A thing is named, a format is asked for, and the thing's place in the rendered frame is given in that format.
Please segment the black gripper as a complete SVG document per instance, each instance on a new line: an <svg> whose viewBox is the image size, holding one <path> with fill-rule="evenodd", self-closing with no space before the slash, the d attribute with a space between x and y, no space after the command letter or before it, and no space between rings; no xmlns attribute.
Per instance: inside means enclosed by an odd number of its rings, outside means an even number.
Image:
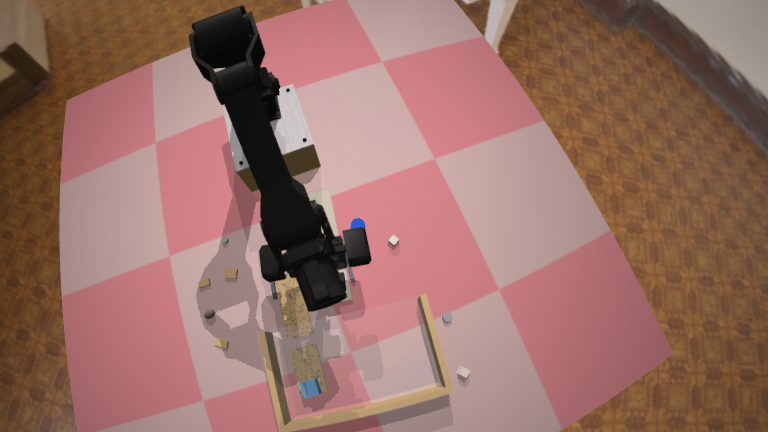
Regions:
<svg viewBox="0 0 768 432"><path fill-rule="evenodd" d="M335 236L336 239L333 239L332 242L336 252L327 255L334 259L335 268L338 268L338 270L347 268L347 258L349 267L367 265L371 262L371 254L365 229L359 227L344 230L342 231L342 236L344 244L340 236ZM259 249L259 253L263 279L268 282L286 279L286 275L279 266L268 245L262 245Z"/></svg>

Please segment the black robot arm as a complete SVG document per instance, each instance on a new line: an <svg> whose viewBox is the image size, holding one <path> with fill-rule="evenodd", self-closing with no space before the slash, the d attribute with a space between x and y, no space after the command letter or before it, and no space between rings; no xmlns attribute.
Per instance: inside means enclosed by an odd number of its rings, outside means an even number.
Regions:
<svg viewBox="0 0 768 432"><path fill-rule="evenodd" d="M290 176L270 124L282 116L280 85L260 67L265 50L253 13L241 5L201 19L192 28L192 59L227 108L258 184L260 227L269 248L283 272L294 268L308 312L343 301L345 275L327 256L336 252L336 237L324 207L310 201L302 183ZM279 249L288 252L281 255Z"/></svg>

